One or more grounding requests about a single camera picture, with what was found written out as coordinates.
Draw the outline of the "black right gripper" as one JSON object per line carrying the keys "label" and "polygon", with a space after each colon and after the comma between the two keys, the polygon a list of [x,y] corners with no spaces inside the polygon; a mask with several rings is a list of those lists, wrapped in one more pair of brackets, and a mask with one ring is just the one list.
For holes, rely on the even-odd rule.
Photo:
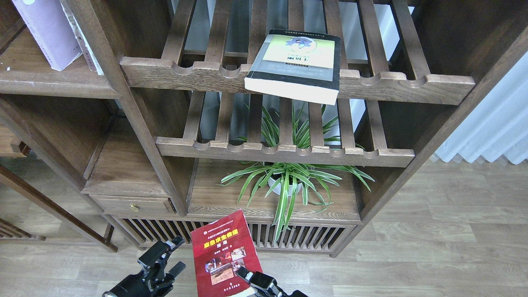
{"label": "black right gripper", "polygon": [[284,291],[278,291],[275,278],[262,272],[251,272],[245,267],[240,267],[236,274],[255,289],[259,297],[308,297],[308,295],[299,290],[294,290],[290,295]]}

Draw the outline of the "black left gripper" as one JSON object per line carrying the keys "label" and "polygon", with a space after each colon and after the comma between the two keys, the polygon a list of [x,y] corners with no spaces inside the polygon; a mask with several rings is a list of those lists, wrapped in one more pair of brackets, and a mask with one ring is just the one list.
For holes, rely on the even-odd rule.
{"label": "black left gripper", "polygon": [[[165,269],[170,254],[184,243],[181,236],[177,236],[168,241],[157,241],[142,256],[138,258],[138,263],[145,271],[156,269]],[[168,273],[159,271],[154,275],[153,272],[145,275],[139,272],[134,275],[128,275],[124,280],[119,282],[109,291],[102,294],[103,297],[165,297],[173,289],[174,280],[186,269],[186,265],[179,261]]]}

